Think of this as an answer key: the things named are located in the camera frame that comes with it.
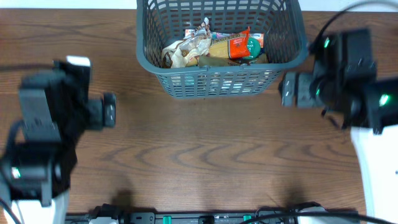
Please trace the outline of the teal snack packet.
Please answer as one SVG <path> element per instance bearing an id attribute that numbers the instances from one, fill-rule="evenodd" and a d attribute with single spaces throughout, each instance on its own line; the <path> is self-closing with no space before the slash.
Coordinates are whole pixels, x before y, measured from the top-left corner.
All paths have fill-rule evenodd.
<path id="1" fill-rule="evenodd" d="M 171 77 L 172 85 L 175 89 L 194 89 L 195 79 L 190 75 L 176 75 Z"/>

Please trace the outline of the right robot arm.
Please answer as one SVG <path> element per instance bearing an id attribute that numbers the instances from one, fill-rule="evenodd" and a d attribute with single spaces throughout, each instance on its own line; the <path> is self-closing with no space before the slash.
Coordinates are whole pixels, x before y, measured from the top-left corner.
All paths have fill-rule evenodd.
<path id="1" fill-rule="evenodd" d="M 312 72 L 288 72 L 282 105 L 323 108 L 343 115 L 358 157 L 366 213 L 397 223 L 397 78 L 377 79 L 371 33 L 347 30 L 313 43 Z"/>

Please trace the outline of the gold foil snack bag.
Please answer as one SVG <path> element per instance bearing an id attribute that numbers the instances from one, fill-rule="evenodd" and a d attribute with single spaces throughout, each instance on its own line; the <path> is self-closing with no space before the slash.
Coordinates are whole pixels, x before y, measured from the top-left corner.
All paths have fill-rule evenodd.
<path id="1" fill-rule="evenodd" d="M 266 54 L 261 54 L 260 56 L 258 56 L 258 58 L 236 58 L 234 60 L 227 58 L 199 56 L 197 62 L 199 67 L 228 67 L 269 63 Z"/>

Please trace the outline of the colourful tissue pack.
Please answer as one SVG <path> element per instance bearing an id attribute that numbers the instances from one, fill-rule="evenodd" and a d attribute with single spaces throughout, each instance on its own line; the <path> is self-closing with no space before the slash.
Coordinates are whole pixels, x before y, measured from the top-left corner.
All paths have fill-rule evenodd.
<path id="1" fill-rule="evenodd" d="M 195 31 L 194 29 L 186 29 L 185 30 L 185 38 L 189 37 L 194 31 Z M 219 39 L 219 38 L 226 37 L 226 36 L 229 36 L 229 35 L 230 34 L 227 34 L 227 33 L 220 33 L 220 32 L 211 31 L 212 39 Z M 256 39 L 259 42 L 261 48 L 264 47 L 264 34 L 250 33 L 249 36 L 251 38 L 253 38 L 253 39 Z"/>

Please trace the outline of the white tan pouch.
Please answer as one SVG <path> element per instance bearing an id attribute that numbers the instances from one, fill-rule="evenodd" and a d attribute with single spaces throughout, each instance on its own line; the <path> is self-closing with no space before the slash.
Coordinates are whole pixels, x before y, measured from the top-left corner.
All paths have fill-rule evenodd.
<path id="1" fill-rule="evenodd" d="M 203 22 L 183 40 L 178 40 L 161 52 L 162 68 L 186 67 L 197 56 L 206 55 L 212 43 L 210 22 Z"/>

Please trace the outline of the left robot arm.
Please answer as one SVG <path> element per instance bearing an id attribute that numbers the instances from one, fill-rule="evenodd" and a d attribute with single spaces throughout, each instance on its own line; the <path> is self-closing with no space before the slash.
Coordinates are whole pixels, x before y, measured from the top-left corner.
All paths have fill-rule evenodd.
<path id="1" fill-rule="evenodd" d="M 116 95 L 89 97 L 92 64 L 69 55 L 19 85 L 22 118 L 1 156 L 1 206 L 8 223 L 63 223 L 76 147 L 84 132 L 113 128 Z"/>

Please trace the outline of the green lid jar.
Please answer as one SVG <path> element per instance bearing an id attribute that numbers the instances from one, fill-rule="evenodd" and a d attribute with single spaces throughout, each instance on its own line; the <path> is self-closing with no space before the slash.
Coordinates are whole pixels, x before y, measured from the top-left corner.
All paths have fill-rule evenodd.
<path id="1" fill-rule="evenodd" d="M 250 54 L 248 56 L 245 56 L 244 59 L 257 58 L 261 53 L 261 45 L 259 41 L 252 37 L 248 38 L 247 48 Z"/>

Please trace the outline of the spaghetti pasta packet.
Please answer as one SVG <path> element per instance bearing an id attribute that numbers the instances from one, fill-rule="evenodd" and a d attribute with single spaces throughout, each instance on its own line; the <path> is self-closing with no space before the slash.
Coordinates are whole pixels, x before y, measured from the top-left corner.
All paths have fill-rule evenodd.
<path id="1" fill-rule="evenodd" d="M 189 65 L 199 65 L 200 59 L 203 57 L 220 58 L 220 59 L 237 59 L 249 57 L 252 55 L 249 49 L 251 28 L 233 33 L 223 34 L 217 32 L 210 32 L 211 44 L 207 53 L 200 56 L 195 56 L 195 62 L 189 62 Z"/>

